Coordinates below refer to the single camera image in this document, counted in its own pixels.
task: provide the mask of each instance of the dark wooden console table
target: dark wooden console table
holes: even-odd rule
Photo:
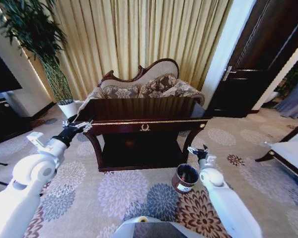
[[[94,147],[99,171],[153,169],[186,163],[188,146],[211,118],[203,114],[189,97],[92,99],[75,122],[93,117],[85,135]],[[181,150],[176,139],[184,130],[191,132]],[[103,151],[96,137],[101,134]]]

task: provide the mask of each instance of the floral patterned carpet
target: floral patterned carpet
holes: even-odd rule
[[[58,107],[53,107],[33,123],[34,130],[52,137],[62,130],[64,119]],[[266,238],[298,238],[298,179],[277,161],[257,163],[254,159],[269,150],[264,141],[277,142],[297,125],[297,119],[261,109],[243,119],[213,118],[193,142],[199,148],[206,144],[218,157],[217,169]],[[181,146],[186,135],[182,132],[178,137]],[[9,164],[0,166],[1,181],[9,182],[18,160],[36,153],[25,136],[0,144],[0,162]],[[192,155],[188,162],[198,166]],[[207,238],[230,237],[202,184],[179,194],[171,185],[174,173],[175,168],[100,173],[91,143],[79,134],[56,177],[44,187],[25,237],[107,238],[124,220],[140,215],[179,222]]]

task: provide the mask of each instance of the tv stand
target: tv stand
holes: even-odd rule
[[[5,98],[0,99],[0,143],[31,131],[32,127],[26,118],[20,117]]]

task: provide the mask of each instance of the door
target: door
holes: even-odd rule
[[[298,47],[298,0],[257,0],[208,116],[245,117]]]

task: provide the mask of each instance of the curtain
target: curtain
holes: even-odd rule
[[[230,0],[59,0],[54,20],[68,43],[60,55],[75,99],[84,100],[103,75],[121,79],[161,58],[179,78],[202,88]]]

